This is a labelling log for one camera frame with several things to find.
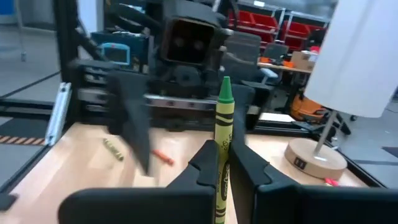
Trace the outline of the silver aluminium frame post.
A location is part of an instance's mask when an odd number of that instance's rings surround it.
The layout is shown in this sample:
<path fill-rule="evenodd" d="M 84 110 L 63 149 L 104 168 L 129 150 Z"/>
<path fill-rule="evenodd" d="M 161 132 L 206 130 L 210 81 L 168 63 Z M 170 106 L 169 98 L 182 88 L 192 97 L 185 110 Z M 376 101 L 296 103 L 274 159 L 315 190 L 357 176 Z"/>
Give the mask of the silver aluminium frame post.
<path fill-rule="evenodd" d="M 54 146 L 60 139 L 72 93 L 71 85 L 62 82 L 59 86 L 45 135 L 45 144 L 48 146 Z"/>

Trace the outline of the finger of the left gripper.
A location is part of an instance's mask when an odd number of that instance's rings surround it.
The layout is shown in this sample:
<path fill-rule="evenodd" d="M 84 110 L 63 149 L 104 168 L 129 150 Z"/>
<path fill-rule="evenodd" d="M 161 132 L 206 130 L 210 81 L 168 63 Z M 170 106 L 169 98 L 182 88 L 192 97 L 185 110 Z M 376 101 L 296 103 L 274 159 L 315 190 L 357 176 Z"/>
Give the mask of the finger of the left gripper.
<path fill-rule="evenodd" d="M 255 84 L 232 84 L 232 92 L 235 100 L 233 116 L 233 143 L 245 144 L 246 130 L 252 131 L 265 110 L 272 88 Z"/>
<path fill-rule="evenodd" d="M 117 70 L 107 76 L 108 131 L 123 138 L 148 175 L 152 148 L 146 91 L 145 75 Z"/>

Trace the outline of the orange bag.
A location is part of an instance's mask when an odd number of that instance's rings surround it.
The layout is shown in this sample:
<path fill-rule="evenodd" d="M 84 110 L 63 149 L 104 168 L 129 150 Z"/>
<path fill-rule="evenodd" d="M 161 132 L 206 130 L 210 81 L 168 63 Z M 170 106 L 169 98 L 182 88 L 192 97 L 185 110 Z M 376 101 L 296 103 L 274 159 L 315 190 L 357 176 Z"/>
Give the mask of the orange bag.
<path fill-rule="evenodd" d="M 290 115 L 297 121 L 319 123 L 327 114 L 326 108 L 308 99 L 303 93 L 296 94 L 290 106 Z"/>

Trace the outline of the striped hazard floor tape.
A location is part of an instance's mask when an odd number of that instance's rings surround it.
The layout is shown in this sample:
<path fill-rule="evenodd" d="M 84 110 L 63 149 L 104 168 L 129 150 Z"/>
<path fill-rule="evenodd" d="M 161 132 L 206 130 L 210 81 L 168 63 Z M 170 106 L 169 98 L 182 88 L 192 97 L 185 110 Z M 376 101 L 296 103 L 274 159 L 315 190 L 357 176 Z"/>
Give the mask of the striped hazard floor tape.
<path fill-rule="evenodd" d="M 14 144 L 24 146 L 43 146 L 44 138 L 25 138 L 17 136 L 0 136 L 0 144 Z"/>

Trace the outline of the white shade table lamp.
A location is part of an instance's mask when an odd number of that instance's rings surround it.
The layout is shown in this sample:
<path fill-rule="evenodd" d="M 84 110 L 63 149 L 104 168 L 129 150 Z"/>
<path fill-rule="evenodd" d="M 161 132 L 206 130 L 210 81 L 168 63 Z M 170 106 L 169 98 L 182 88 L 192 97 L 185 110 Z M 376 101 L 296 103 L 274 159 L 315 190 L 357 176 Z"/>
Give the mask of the white shade table lamp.
<path fill-rule="evenodd" d="M 298 170 L 338 180 L 348 164 L 324 144 L 336 114 L 382 116 L 398 87 L 398 0 L 339 0 L 304 96 L 331 110 L 319 141 L 293 139 L 284 152 Z"/>

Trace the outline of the blue framed small monitor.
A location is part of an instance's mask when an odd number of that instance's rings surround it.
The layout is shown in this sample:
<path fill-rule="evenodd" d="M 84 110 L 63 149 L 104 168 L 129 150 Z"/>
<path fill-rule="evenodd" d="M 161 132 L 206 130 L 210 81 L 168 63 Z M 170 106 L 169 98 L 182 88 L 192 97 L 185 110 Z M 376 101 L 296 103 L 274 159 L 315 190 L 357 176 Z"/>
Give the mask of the blue framed small monitor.
<path fill-rule="evenodd" d="M 113 42 L 102 43 L 100 45 L 101 53 L 108 60 L 118 65 L 130 65 L 130 47 L 125 44 Z"/>

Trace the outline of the black rail clamp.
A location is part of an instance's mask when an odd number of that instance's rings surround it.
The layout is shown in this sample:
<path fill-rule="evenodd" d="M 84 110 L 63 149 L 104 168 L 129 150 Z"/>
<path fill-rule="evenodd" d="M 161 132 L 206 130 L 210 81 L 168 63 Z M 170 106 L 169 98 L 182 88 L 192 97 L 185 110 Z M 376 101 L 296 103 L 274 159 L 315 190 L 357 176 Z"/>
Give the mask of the black rail clamp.
<path fill-rule="evenodd" d="M 0 193 L 0 212 L 9 210 L 17 198 L 18 196 L 14 194 Z"/>

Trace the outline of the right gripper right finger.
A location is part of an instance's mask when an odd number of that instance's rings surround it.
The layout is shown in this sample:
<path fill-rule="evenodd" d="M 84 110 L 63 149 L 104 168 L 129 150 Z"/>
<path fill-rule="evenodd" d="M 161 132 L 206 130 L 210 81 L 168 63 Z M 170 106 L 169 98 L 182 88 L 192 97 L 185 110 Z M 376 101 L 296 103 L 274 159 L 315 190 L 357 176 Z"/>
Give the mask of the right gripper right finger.
<path fill-rule="evenodd" d="M 300 224 L 298 182 L 240 142 L 229 160 L 238 224 Z"/>

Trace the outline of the yellow green crayon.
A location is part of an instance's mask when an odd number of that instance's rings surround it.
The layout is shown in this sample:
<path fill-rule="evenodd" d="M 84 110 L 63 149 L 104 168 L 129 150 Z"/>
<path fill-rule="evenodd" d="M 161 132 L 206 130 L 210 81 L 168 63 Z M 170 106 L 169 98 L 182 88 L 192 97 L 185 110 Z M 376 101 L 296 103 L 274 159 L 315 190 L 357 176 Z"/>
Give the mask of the yellow green crayon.
<path fill-rule="evenodd" d="M 218 145 L 215 224 L 224 224 L 229 180 L 229 148 L 233 137 L 234 98 L 230 77 L 223 77 L 216 103 L 214 140 Z"/>

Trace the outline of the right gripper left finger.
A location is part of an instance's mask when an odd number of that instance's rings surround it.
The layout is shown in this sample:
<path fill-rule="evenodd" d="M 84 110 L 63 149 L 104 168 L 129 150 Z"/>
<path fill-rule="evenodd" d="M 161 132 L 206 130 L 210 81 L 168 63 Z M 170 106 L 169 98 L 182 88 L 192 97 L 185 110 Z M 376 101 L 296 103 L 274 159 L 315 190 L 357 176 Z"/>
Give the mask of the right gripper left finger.
<path fill-rule="evenodd" d="M 215 189 L 218 173 L 218 145 L 206 140 L 199 151 L 188 162 L 186 168 L 167 186 L 175 189 L 192 189 L 209 186 Z"/>

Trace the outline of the red storage bin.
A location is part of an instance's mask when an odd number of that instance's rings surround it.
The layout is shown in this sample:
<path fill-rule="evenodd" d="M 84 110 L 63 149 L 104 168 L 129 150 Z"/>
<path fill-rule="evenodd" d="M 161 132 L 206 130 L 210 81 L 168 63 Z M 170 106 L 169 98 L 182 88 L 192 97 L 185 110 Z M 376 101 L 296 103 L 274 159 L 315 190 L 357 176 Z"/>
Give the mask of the red storage bin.
<path fill-rule="evenodd" d="M 290 27 L 287 27 L 288 21 L 284 21 L 282 26 L 282 35 L 285 34 L 293 35 L 297 37 L 307 37 L 310 33 L 310 29 L 308 25 L 298 23 L 298 22 L 291 22 Z"/>
<path fill-rule="evenodd" d="M 234 13 L 232 11 L 229 12 L 229 26 L 234 26 Z M 244 27 L 253 27 L 255 25 L 254 19 L 252 17 L 252 13 L 247 11 L 239 11 L 238 15 L 238 26 Z"/>
<path fill-rule="evenodd" d="M 254 28 L 271 32 L 275 32 L 279 29 L 279 25 L 274 17 L 251 13 L 251 18 Z"/>

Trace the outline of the dark office chair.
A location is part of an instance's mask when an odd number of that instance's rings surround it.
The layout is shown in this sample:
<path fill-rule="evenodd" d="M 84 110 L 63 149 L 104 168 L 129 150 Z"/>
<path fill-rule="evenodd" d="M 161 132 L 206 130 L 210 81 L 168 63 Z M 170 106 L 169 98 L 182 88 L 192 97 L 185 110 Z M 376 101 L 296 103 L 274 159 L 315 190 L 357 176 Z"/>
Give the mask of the dark office chair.
<path fill-rule="evenodd" d="M 273 61 L 282 61 L 288 50 L 289 47 L 286 45 L 269 43 L 266 45 L 262 56 Z"/>

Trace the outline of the cardboard box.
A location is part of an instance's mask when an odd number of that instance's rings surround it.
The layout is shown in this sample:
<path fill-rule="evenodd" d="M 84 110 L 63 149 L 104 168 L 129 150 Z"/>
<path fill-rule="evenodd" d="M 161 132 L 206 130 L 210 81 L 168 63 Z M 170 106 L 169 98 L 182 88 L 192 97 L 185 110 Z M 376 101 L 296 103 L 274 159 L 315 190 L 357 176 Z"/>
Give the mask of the cardboard box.
<path fill-rule="evenodd" d="M 293 63 L 294 68 L 312 71 L 317 58 L 318 54 L 315 52 L 295 51 L 292 53 L 290 61 Z"/>

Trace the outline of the black frame upright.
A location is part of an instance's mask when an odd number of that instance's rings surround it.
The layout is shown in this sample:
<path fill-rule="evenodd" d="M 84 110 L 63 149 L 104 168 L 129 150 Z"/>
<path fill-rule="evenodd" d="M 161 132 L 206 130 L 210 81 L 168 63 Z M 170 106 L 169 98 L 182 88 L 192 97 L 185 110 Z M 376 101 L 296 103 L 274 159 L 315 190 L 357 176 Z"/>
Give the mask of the black frame upright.
<path fill-rule="evenodd" d="M 83 28 L 77 0 L 52 0 L 62 81 L 76 83 L 82 72 L 73 62 L 79 59 L 78 48 L 83 47 L 95 60 L 104 61 L 98 45 Z"/>

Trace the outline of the orange crayon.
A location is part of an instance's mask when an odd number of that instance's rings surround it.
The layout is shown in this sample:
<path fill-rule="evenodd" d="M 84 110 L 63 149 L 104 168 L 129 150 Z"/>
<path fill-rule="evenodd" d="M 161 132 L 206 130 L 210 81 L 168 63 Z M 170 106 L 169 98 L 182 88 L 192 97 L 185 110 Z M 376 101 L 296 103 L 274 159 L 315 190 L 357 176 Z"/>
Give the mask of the orange crayon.
<path fill-rule="evenodd" d="M 161 152 L 159 150 L 153 150 L 152 154 L 155 155 L 155 157 L 160 159 L 162 162 L 168 164 L 169 166 L 174 165 L 174 160 L 171 157 L 169 157 L 168 155 L 164 154 L 163 152 Z"/>

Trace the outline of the grey office chair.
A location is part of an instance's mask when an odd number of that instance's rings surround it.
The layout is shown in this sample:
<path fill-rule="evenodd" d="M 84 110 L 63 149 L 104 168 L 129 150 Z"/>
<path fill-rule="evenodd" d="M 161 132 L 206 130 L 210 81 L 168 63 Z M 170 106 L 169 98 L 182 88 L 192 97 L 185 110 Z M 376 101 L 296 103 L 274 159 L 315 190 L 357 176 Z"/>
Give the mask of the grey office chair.
<path fill-rule="evenodd" d="M 258 35 L 234 32 L 225 41 L 226 52 L 221 60 L 223 76 L 229 76 L 231 83 L 247 85 L 256 90 L 273 90 L 267 85 L 267 73 L 257 65 L 261 38 Z"/>

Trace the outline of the wooden desk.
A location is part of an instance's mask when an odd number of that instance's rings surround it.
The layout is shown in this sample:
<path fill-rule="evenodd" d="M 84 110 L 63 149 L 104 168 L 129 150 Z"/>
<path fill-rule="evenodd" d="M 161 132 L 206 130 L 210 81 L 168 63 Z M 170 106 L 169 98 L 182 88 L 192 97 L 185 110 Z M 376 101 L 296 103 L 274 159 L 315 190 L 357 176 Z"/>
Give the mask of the wooden desk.
<path fill-rule="evenodd" d="M 290 72 L 300 72 L 300 73 L 308 73 L 308 74 L 311 74 L 311 72 L 312 72 L 310 70 L 302 70 L 302 69 L 298 69 L 298 68 L 290 68 L 290 67 L 286 67 L 286 66 L 283 66 L 283 65 L 273 65 L 271 63 L 258 62 L 257 65 L 259 67 L 262 67 L 262 68 L 273 68 L 273 69 L 279 69 L 279 70 L 286 70 L 286 71 L 290 71 Z"/>

